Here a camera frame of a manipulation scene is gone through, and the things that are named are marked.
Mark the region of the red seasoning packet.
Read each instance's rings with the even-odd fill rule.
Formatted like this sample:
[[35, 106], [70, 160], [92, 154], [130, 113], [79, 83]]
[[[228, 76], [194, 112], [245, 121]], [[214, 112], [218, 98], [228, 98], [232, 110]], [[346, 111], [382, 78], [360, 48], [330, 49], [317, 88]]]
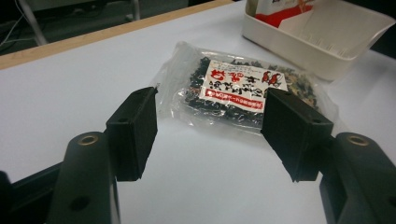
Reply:
[[258, 0], [255, 18], [274, 27], [313, 8], [316, 0]]

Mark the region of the clear dried seaweed packet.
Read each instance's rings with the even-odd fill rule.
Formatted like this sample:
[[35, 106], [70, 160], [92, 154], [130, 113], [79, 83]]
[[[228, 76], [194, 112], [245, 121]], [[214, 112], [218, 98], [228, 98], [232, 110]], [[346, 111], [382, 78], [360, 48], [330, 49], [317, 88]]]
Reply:
[[177, 43], [152, 83], [159, 88], [161, 118], [190, 126], [231, 126], [257, 134], [264, 116], [267, 91], [288, 91], [333, 122], [338, 108], [304, 70], [276, 63]]

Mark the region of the beige green seasoning packet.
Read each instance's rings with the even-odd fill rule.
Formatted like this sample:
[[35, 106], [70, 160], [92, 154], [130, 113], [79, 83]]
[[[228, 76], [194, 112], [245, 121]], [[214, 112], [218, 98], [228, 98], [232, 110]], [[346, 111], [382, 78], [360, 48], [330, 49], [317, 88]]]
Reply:
[[246, 6], [245, 6], [245, 12], [249, 16], [255, 16], [256, 15], [256, 9], [258, 5], [259, 0], [247, 0]]

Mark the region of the grey metal desk frame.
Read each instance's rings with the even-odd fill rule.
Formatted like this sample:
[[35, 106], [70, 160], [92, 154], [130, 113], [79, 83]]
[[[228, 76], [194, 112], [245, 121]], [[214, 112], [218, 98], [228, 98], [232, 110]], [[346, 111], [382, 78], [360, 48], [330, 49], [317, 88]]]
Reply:
[[35, 42], [38, 46], [47, 45], [48, 41], [44, 37], [41, 28], [36, 20], [35, 11], [53, 9], [56, 7], [69, 7], [77, 4], [92, 3], [97, 0], [15, 0], [20, 8], [22, 16], [27, 20], [34, 31]]

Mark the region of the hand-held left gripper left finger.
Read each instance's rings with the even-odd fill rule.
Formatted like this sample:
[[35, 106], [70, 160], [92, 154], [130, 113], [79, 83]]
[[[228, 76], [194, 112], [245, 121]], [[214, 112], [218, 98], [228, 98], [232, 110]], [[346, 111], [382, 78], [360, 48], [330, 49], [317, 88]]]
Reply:
[[144, 173], [158, 131], [157, 92], [154, 87], [132, 92], [106, 122], [118, 181], [136, 181]]

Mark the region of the white plastic container box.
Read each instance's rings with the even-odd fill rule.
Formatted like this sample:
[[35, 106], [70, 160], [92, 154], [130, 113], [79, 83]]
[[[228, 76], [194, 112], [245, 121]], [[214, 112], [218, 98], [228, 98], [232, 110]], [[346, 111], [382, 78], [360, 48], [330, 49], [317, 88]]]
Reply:
[[242, 35], [316, 76], [344, 75], [393, 24], [392, 17], [344, 0], [318, 0], [308, 12], [278, 27], [249, 16]]

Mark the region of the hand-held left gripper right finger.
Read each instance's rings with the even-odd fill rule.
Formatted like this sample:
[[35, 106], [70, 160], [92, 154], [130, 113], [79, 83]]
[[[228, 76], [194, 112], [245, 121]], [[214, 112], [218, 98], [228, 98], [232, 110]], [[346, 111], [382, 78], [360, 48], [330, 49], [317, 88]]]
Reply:
[[320, 146], [332, 128], [330, 120], [293, 93], [267, 91], [261, 133], [292, 181], [317, 179]]

